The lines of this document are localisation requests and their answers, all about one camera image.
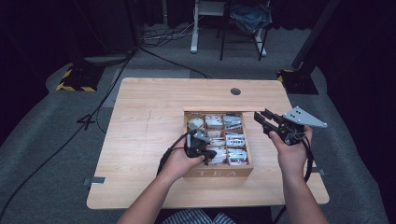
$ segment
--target person's right hand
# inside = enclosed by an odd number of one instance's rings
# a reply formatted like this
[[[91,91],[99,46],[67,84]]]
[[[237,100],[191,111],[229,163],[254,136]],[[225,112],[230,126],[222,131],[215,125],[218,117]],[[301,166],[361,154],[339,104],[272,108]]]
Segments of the person's right hand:
[[[311,142],[312,129],[304,126],[306,138]],[[286,178],[304,179],[304,165],[306,161],[306,149],[303,143],[293,146],[286,145],[276,132],[270,132],[270,138],[277,149],[277,160],[279,162],[282,175]]]

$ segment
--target chair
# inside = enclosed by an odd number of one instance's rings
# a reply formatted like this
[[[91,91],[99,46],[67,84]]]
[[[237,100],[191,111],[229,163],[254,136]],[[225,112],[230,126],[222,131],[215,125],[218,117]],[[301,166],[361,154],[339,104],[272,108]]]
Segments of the chair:
[[[265,40],[268,31],[272,28],[271,7],[272,5],[268,0],[228,0],[224,4],[224,12],[217,35],[217,38],[219,38],[219,33],[222,31],[221,61],[225,43],[253,43],[260,49],[259,61],[262,60]],[[226,30],[230,24],[235,24],[240,30],[247,32],[250,39],[227,39]],[[262,30],[265,31],[263,38],[261,38]]]

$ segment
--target table top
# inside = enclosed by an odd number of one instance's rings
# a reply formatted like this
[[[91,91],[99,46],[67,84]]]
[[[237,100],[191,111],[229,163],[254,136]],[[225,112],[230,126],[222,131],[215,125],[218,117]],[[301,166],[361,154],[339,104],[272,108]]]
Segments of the table top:
[[[239,95],[231,94],[238,88]],[[164,208],[284,204],[277,151],[253,118],[267,108],[291,110],[282,84],[275,80],[125,78],[107,129],[91,186],[91,209],[127,208],[155,178],[161,157],[184,130],[184,111],[244,112],[254,169],[248,177],[182,177],[170,189]],[[318,203],[329,195],[321,176],[308,181]]]

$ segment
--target cloth on chair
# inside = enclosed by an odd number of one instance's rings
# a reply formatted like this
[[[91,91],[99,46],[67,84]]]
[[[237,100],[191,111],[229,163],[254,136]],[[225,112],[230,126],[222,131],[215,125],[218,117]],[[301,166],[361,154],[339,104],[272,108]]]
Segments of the cloth on chair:
[[[254,33],[272,22],[271,8],[264,3],[235,3],[230,16],[241,30]]]

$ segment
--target black base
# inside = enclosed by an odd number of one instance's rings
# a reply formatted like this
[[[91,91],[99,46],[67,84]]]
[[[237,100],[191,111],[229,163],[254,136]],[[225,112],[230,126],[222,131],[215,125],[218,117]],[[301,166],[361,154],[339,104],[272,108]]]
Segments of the black base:
[[[318,90],[311,77],[301,76],[298,70],[279,70],[277,79],[282,82],[283,87],[289,94],[315,94]]]
[[[71,65],[64,74],[57,90],[97,91],[97,85],[104,71],[103,66],[88,66],[81,69]]]

